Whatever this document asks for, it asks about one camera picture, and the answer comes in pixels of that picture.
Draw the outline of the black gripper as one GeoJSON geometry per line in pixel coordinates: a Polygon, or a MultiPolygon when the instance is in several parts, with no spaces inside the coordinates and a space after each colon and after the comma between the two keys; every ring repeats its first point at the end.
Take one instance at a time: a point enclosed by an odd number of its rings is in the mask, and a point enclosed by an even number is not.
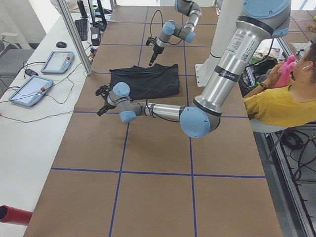
{"type": "Polygon", "coordinates": [[[115,102],[110,98],[107,98],[104,102],[104,106],[97,112],[98,116],[105,114],[108,110],[113,110],[116,107],[115,102]]]}
{"type": "Polygon", "coordinates": [[[149,66],[151,66],[154,63],[154,61],[156,60],[156,58],[159,54],[162,54],[163,50],[164,50],[164,47],[160,47],[157,44],[154,45],[154,48],[153,48],[154,52],[153,52],[153,55],[152,55],[151,60],[149,62],[149,66]]]}

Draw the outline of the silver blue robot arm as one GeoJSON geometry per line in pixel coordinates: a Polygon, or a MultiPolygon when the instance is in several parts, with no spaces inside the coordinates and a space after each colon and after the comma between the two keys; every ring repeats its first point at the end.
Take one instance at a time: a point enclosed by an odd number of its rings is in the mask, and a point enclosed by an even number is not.
{"type": "Polygon", "coordinates": [[[192,0],[176,0],[174,9],[177,12],[188,16],[188,20],[184,26],[177,24],[174,20],[169,20],[164,23],[158,37],[148,37],[146,45],[149,45],[150,43],[154,45],[154,52],[150,59],[149,66],[154,63],[159,54],[162,54],[164,48],[169,43],[171,36],[175,36],[185,42],[192,42],[196,36],[194,30],[202,16],[200,6],[192,0]]]}
{"type": "Polygon", "coordinates": [[[190,106],[133,102],[130,87],[119,82],[106,86],[105,103],[98,115],[117,109],[123,122],[149,116],[179,123],[189,137],[206,136],[219,126],[222,105],[261,41],[287,35],[290,11],[288,0],[223,1],[212,43],[218,47],[219,56],[210,55],[196,65],[196,75],[205,88],[190,106]]]}

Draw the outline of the person's hand on plush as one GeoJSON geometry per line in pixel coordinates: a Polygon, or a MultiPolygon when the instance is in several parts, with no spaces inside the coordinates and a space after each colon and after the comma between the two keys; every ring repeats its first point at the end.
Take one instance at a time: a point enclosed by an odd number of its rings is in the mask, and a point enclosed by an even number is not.
{"type": "Polygon", "coordinates": [[[281,73],[279,72],[279,69],[282,67],[284,64],[284,61],[278,63],[275,65],[270,73],[268,74],[267,78],[265,79],[264,83],[268,86],[271,87],[272,85],[276,84],[277,81],[279,80],[281,73]]]}

